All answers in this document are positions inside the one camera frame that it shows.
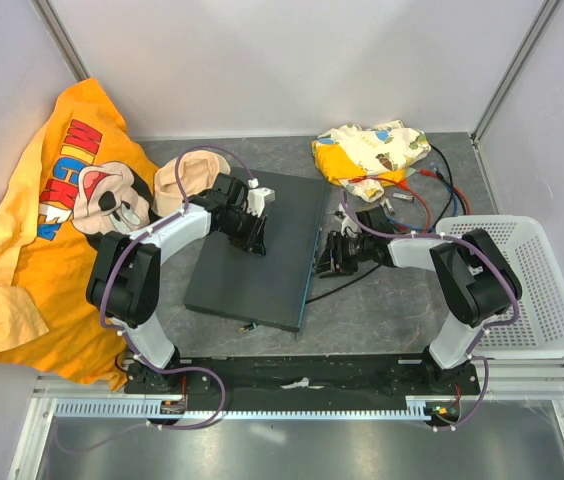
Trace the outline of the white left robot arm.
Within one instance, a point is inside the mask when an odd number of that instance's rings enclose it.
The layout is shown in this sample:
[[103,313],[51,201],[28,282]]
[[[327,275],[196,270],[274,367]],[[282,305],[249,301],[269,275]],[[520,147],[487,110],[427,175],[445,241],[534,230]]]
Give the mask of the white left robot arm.
[[179,354],[156,313],[163,262],[216,232],[234,247],[264,256],[265,208],[274,200],[275,192],[255,178],[243,182],[221,174],[174,213],[132,234],[111,232],[100,241],[87,301],[98,308],[101,326],[123,337],[134,359],[149,367],[147,382],[158,392],[173,392],[182,378]]

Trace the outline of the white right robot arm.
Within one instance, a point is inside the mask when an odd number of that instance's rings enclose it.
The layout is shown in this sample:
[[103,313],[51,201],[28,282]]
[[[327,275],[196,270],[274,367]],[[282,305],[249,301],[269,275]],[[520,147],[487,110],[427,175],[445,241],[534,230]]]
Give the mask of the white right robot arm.
[[336,216],[341,228],[328,233],[314,264],[316,274],[349,276],[363,262],[436,274],[449,314],[422,353],[419,377],[427,391],[443,393],[455,383],[456,372],[470,362],[488,328],[518,320],[521,283],[485,230],[460,237],[400,234],[381,207],[353,212],[341,205]]

